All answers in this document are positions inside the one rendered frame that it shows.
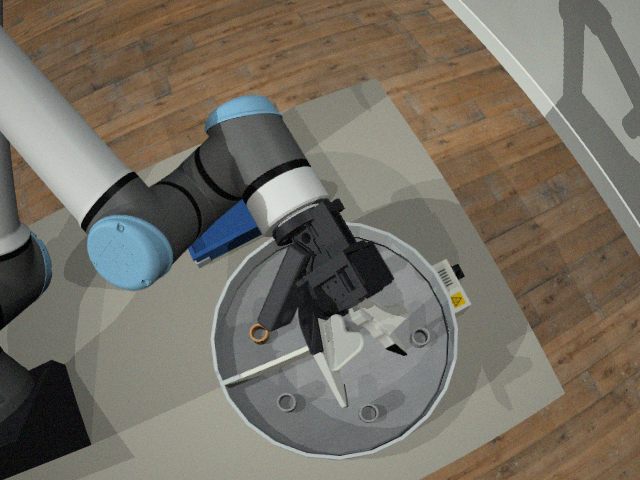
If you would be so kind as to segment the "grey metal bushing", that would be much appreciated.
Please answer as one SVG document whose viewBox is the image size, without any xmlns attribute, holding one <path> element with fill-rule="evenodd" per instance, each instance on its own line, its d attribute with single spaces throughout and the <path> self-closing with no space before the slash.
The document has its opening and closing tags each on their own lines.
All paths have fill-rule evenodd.
<svg viewBox="0 0 640 480">
<path fill-rule="evenodd" d="M 293 405 L 293 407 L 292 407 L 292 408 L 290 408 L 290 409 L 287 409 L 287 410 L 286 410 L 286 409 L 283 409 L 283 408 L 281 407 L 281 404 L 280 404 L 280 403 L 281 403 L 282 398 L 284 398 L 284 397 L 286 397 L 286 396 L 292 397 L 292 398 L 293 398 L 293 400 L 294 400 L 294 405 Z M 280 405 L 279 405 L 279 404 L 280 404 Z M 295 410 L 295 408 L 297 407 L 297 401 L 296 401 L 296 399 L 295 399 L 295 397 L 294 397 L 293 395 L 291 395 L 291 394 L 289 394 L 289 393 L 284 393 L 284 394 L 281 394 L 281 395 L 278 397 L 278 399 L 277 399 L 277 405 L 278 405 L 278 407 L 279 407 L 282 411 L 285 411 L 285 412 L 292 412 L 292 411 L 293 411 L 293 410 Z"/>
<path fill-rule="evenodd" d="M 375 410 L 375 417 L 374 417 L 374 419 L 372 419 L 372 420 L 365 420 L 365 419 L 362 417 L 361 412 L 362 412 L 362 409 L 363 409 L 363 408 L 365 408 L 365 407 L 371 407 L 371 408 L 373 408 L 373 409 Z M 360 411 L 359 411 L 359 418 L 360 418 L 363 422 L 365 422 L 365 423 L 370 423 L 370 422 L 373 422 L 373 421 L 378 417 L 378 413 L 379 413 L 379 412 L 378 412 L 378 409 L 377 409 L 377 407 L 376 407 L 375 405 L 373 405 L 373 404 L 366 404 L 366 405 L 364 405 L 364 406 L 362 406 L 362 407 L 361 407 L 361 409 L 360 409 Z"/>
<path fill-rule="evenodd" d="M 424 336 L 425 336 L 425 338 L 426 338 L 426 340 L 425 340 L 426 342 L 424 342 L 424 343 L 418 343 L 418 342 L 416 342 L 416 341 L 415 341 L 415 339 L 414 339 L 414 334 L 415 334 L 415 333 L 417 333 L 417 332 L 420 332 L 420 333 L 424 334 Z M 414 346 L 414 347 L 416 347 L 416 348 L 421 348 L 421 347 L 423 347 L 423 346 L 425 346 L 425 345 L 427 344 L 427 342 L 429 341 L 429 339 L 430 339 L 429 331 L 428 331 L 427 329 L 423 328 L 423 327 L 419 327 L 419 328 L 416 328 L 416 329 L 413 331 L 413 333 L 411 334 L 411 336 L 410 336 L 410 343 L 412 344 L 412 346 Z"/>
</svg>

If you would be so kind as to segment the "blue crate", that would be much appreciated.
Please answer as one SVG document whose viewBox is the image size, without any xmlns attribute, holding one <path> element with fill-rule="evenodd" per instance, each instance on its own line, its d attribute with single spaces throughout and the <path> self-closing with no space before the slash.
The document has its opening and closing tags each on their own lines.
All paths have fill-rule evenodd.
<svg viewBox="0 0 640 480">
<path fill-rule="evenodd" d="M 188 250 L 193 261 L 203 267 L 260 235 L 257 224 L 241 200 L 213 223 Z"/>
</svg>

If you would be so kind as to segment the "bronze bushing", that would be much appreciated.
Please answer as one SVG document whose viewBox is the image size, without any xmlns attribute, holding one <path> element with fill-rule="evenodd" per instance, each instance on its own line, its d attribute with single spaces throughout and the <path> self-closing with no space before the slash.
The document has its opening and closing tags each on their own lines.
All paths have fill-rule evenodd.
<svg viewBox="0 0 640 480">
<path fill-rule="evenodd" d="M 264 329 L 264 328 L 263 328 L 260 324 L 255 324 L 255 325 L 253 325 L 253 326 L 251 327 L 251 329 L 250 329 L 250 337 L 251 337 L 251 338 L 253 339 L 253 341 L 254 341 L 255 343 L 257 343 L 257 344 L 265 344 L 265 343 L 269 340 L 269 338 L 270 338 L 270 334 L 269 334 L 269 332 L 268 332 L 266 329 L 264 329 L 264 330 L 266 330 L 266 335 L 265 335 L 265 337 L 264 337 L 263 339 L 257 340 L 257 339 L 255 339 L 255 338 L 254 338 L 254 333 L 255 333 L 255 331 L 256 331 L 256 330 L 258 330 L 258 329 Z"/>
</svg>

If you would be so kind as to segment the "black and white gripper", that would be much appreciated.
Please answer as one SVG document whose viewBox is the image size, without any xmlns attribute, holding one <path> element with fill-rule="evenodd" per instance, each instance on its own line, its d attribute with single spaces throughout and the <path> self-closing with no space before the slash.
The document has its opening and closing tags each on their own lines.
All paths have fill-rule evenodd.
<svg viewBox="0 0 640 480">
<path fill-rule="evenodd" d="M 339 213 L 344 209 L 340 199 L 322 201 L 273 233 L 278 246 L 294 242 L 309 253 L 305 270 L 295 283 L 299 324 L 310 353 L 342 408 L 348 407 L 348 402 L 340 371 L 364 346 L 363 334 L 347 331 L 343 316 L 350 313 L 352 321 L 365 327 L 386 350 L 406 356 L 393 331 L 409 314 L 402 305 L 384 307 L 370 299 L 394 277 L 373 241 L 355 240 Z"/>
</svg>

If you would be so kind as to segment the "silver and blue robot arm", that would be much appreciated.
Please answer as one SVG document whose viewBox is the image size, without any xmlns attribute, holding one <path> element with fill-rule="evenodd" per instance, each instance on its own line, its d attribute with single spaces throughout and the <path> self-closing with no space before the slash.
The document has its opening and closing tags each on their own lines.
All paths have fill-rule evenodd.
<svg viewBox="0 0 640 480">
<path fill-rule="evenodd" d="M 86 232 L 97 272 L 125 290 L 145 289 L 167 274 L 242 199 L 265 237 L 329 201 L 268 98 L 245 95 L 222 104 L 205 132 L 208 139 L 148 187 L 4 30 L 0 0 L 0 330 L 52 278 L 44 243 L 19 220 L 10 143 Z M 292 322 L 295 283 L 308 258 L 289 245 L 257 320 L 267 331 Z"/>
</svg>

